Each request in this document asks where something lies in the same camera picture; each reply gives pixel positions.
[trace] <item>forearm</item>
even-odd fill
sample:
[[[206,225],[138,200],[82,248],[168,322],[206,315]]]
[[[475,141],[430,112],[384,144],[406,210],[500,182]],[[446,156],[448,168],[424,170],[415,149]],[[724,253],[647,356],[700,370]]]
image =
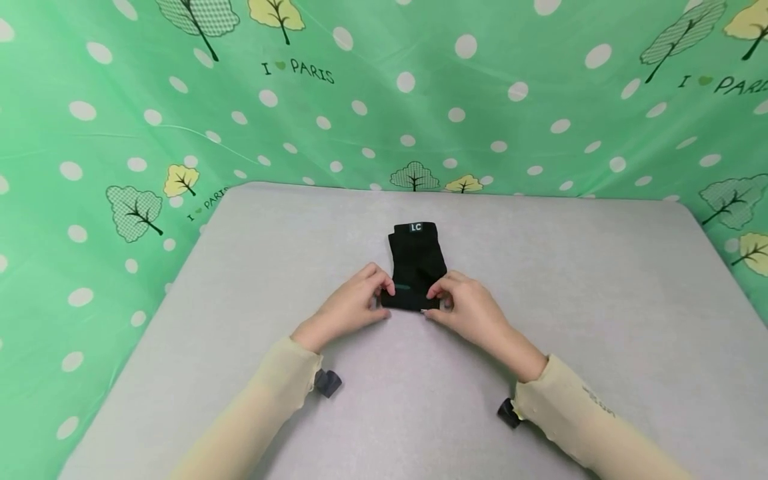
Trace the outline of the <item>forearm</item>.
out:
[[[282,339],[246,388],[219,415],[171,480],[246,478],[283,423],[304,403],[322,357]]]

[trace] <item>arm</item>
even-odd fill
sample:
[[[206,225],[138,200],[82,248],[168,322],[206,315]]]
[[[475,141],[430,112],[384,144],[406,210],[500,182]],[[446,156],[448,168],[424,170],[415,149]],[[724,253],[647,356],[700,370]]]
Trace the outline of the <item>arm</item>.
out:
[[[381,289],[395,284],[375,263],[339,287],[291,337],[267,352],[256,375],[197,440],[170,480],[241,480],[261,459],[283,423],[304,404],[320,368],[320,350],[335,338],[389,317],[371,310]]]
[[[477,280],[448,272],[427,293],[453,305],[427,310],[504,363],[517,377],[515,410],[544,431],[579,465],[603,480],[688,480],[675,461],[623,419],[555,356],[545,356],[512,328],[490,292]]]

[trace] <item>black clamp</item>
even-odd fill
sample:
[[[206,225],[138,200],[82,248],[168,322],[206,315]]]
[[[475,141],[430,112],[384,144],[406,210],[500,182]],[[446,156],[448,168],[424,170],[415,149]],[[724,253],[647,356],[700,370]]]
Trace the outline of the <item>black clamp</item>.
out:
[[[512,399],[506,399],[502,402],[502,406],[498,407],[496,415],[513,429],[516,429],[523,422],[523,419],[515,411],[515,406],[512,405]]]
[[[341,378],[333,370],[320,369],[315,374],[315,388],[327,399],[341,386]]]

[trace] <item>tree print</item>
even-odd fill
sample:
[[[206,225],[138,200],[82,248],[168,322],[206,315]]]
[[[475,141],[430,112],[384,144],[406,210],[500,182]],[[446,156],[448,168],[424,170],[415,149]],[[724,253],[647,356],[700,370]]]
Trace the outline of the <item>tree print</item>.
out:
[[[250,17],[262,25],[280,28],[286,45],[290,45],[288,30],[303,30],[304,22],[291,0],[248,0]]]
[[[419,162],[411,162],[407,167],[396,171],[389,177],[389,182],[393,185],[403,188],[410,188],[416,191],[417,188],[437,188],[440,181],[432,176],[429,169]]]
[[[685,12],[677,22],[662,31],[654,43],[640,55],[641,63],[656,64],[645,83],[654,79],[656,72],[669,57],[683,53],[712,33],[725,8],[724,0],[704,0],[701,5]]]
[[[133,187],[109,187],[107,200],[112,204],[112,221],[118,229],[118,235],[126,242],[135,242],[152,229],[158,235],[163,231],[154,222],[160,215],[163,201],[154,193],[140,192]]]
[[[749,60],[755,53],[762,40],[768,41],[768,0],[754,0],[754,3],[737,13],[733,20],[723,29],[725,34],[754,40],[747,53],[741,58]]]
[[[730,178],[705,188],[699,195],[714,210],[702,225],[716,218],[726,227],[739,230],[752,220],[753,207],[763,198],[768,174],[751,178]]]
[[[163,192],[167,197],[178,197],[189,191],[193,197],[196,197],[197,194],[194,193],[192,187],[197,183],[198,178],[200,178],[200,173],[194,168],[171,165],[168,167],[168,177],[165,180]]]
[[[230,0],[155,0],[160,13],[189,35],[199,35],[214,61],[219,61],[208,37],[220,37],[235,29],[240,17],[232,11]]]
[[[482,184],[480,183],[480,180],[474,178],[472,175],[465,175],[464,177],[445,185],[445,189],[463,194],[464,192],[476,192],[482,190]]]
[[[741,257],[731,266],[744,262],[750,269],[762,276],[768,276],[768,235],[748,233],[739,239]]]

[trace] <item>left hand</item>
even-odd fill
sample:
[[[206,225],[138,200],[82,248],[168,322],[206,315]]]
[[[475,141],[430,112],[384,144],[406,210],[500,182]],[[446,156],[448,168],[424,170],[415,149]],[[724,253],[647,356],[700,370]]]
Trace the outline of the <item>left hand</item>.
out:
[[[319,353],[330,341],[389,318],[389,310],[371,310],[371,299],[384,289],[395,295],[395,283],[375,263],[369,263],[340,286],[328,300],[299,325],[291,339],[310,352]]]

